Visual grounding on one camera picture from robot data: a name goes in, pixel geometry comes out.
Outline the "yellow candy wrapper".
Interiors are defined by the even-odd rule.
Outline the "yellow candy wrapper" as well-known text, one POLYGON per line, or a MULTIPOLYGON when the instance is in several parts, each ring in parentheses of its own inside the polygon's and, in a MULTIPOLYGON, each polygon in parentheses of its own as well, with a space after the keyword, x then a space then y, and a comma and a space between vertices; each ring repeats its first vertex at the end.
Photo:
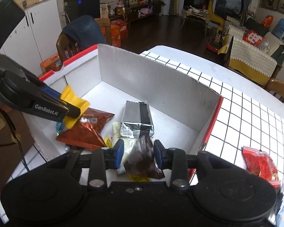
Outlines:
POLYGON ((66 128, 71 129, 89 108, 90 103, 87 100, 78 97, 70 85, 67 85, 63 89, 60 99, 64 101, 68 107, 69 111, 65 116, 64 121, 66 128))

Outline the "dark brown snack packet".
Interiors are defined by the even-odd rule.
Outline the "dark brown snack packet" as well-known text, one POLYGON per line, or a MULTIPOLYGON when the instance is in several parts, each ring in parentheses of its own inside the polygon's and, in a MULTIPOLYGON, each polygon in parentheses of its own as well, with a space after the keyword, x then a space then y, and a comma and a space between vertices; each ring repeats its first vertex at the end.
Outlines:
POLYGON ((135 142, 123 166, 125 172, 130 175, 154 179, 163 179, 165 177, 164 172, 155 161, 153 143, 148 135, 143 135, 135 142))

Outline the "copper Oreo snack bag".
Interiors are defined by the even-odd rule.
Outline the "copper Oreo snack bag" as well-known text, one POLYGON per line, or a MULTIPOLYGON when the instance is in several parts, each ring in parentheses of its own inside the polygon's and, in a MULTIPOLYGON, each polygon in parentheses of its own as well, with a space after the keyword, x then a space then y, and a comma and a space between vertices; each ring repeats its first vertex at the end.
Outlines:
POLYGON ((101 131, 114 116, 113 113, 88 108, 75 125, 60 133, 56 140, 90 151, 105 147, 101 131))

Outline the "silver black snack bar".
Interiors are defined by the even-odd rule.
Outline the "silver black snack bar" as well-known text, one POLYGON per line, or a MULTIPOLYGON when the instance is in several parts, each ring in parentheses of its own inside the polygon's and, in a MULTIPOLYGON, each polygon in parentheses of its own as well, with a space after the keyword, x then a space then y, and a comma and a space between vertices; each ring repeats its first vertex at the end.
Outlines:
POLYGON ((122 137, 138 139, 154 135, 154 124, 149 105, 143 102, 127 101, 120 125, 122 137))

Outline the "red patterned snack packet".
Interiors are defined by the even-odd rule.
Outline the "red patterned snack packet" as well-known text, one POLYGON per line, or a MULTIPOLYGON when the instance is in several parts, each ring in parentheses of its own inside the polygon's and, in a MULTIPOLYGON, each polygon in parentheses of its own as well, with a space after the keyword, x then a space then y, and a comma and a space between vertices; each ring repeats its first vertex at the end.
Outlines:
POLYGON ((275 189, 281 185, 277 167, 269 154, 251 147, 242 147, 242 156, 248 172, 266 180, 275 189))

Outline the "light blue biscuit packet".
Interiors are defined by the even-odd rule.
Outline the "light blue biscuit packet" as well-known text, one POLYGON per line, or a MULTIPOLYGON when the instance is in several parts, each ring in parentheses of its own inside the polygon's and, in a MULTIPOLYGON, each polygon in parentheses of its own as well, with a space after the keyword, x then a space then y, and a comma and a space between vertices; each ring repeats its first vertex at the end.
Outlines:
POLYGON ((282 184, 275 207, 275 226, 284 226, 284 183, 282 184))

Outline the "orange juice carton box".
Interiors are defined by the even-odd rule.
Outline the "orange juice carton box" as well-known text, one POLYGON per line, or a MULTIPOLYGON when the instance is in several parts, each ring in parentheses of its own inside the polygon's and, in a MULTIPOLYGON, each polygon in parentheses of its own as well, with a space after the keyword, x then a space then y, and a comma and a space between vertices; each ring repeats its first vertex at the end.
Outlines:
POLYGON ((63 63, 60 60, 58 53, 50 56, 46 60, 40 63, 41 71, 47 73, 48 71, 57 72, 62 69, 63 63))

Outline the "white cabinet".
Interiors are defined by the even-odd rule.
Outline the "white cabinet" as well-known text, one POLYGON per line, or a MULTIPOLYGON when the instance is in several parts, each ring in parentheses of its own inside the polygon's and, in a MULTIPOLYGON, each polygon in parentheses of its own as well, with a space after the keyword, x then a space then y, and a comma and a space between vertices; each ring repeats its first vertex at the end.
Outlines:
POLYGON ((62 31, 57 0, 43 1, 24 12, 0 53, 40 76, 40 63, 57 52, 56 42, 62 31))

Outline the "wooden chair left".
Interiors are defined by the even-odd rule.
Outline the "wooden chair left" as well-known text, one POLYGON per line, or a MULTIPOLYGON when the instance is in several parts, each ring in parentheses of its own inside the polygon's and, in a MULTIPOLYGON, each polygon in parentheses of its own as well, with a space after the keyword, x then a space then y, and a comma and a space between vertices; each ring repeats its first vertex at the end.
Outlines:
MULTIPOLYGON (((96 18, 95 21, 99 24, 100 29, 105 37, 106 44, 112 44, 112 33, 111 33, 111 21, 109 19, 101 19, 96 18)), ((56 42, 56 48, 60 60, 65 62, 68 58, 76 55, 77 53, 81 52, 77 43, 74 43, 72 40, 68 38, 65 34, 60 34, 58 40, 56 42)))

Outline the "red white cardboard box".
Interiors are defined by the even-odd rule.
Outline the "red white cardboard box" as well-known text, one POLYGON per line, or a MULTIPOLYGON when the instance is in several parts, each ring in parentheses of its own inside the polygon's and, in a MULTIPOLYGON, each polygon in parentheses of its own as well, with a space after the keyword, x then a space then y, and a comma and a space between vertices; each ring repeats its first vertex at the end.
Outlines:
MULTIPOLYGON (((189 75, 135 53, 97 45, 71 58, 43 81, 60 94, 70 85, 89 108, 122 122, 127 101, 149 105, 153 139, 194 156, 215 122, 222 97, 189 75)), ((90 189, 91 154, 65 152, 55 141, 55 124, 24 113, 47 162, 8 182, 0 194, 10 226, 171 226, 201 219, 193 188, 175 191, 165 178, 148 183, 108 182, 90 189)))

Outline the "dark jeans on chair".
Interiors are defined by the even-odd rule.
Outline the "dark jeans on chair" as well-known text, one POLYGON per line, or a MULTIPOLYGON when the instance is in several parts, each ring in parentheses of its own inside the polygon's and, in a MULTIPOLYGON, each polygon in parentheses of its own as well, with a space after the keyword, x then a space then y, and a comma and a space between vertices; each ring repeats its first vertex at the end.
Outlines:
POLYGON ((99 24, 90 15, 83 15, 66 25, 62 32, 77 43, 79 50, 85 50, 95 44, 106 44, 99 24))

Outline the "white grid tablecloth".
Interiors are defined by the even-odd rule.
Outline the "white grid tablecloth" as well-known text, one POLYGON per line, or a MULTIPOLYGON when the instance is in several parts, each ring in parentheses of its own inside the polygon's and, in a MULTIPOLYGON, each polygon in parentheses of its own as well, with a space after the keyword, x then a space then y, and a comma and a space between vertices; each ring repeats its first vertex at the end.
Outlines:
POLYGON ((223 97, 205 150, 241 168, 242 147, 266 152, 284 182, 284 105, 243 77, 199 56, 168 47, 141 53, 170 66, 223 97))

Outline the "wooden chair with towel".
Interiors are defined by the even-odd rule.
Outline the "wooden chair with towel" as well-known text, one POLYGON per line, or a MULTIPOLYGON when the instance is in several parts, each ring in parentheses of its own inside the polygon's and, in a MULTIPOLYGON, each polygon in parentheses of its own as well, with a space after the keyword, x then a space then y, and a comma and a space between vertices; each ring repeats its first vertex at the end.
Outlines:
POLYGON ((278 100, 284 102, 284 81, 280 79, 270 79, 264 89, 267 92, 272 92, 274 97, 278 96, 278 100))

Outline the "sofa with cream cover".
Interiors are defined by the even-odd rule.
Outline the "sofa with cream cover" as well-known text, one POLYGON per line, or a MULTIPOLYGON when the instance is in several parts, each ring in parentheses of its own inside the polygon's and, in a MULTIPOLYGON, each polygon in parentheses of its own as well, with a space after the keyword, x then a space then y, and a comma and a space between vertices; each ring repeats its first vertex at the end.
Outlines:
POLYGON ((225 56, 226 68, 233 70, 257 85, 265 86, 275 78, 284 62, 284 40, 267 28, 249 19, 244 27, 229 24, 218 54, 225 56), (253 30, 265 39, 258 47, 242 40, 244 33, 253 30))

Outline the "red cushion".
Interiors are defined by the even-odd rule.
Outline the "red cushion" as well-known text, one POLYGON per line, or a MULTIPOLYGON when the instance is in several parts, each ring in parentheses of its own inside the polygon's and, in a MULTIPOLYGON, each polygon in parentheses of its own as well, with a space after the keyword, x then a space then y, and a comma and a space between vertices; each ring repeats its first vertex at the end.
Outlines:
POLYGON ((247 32, 245 32, 242 38, 243 41, 255 47, 258 47, 264 39, 265 39, 264 36, 259 35, 253 30, 248 30, 247 32))

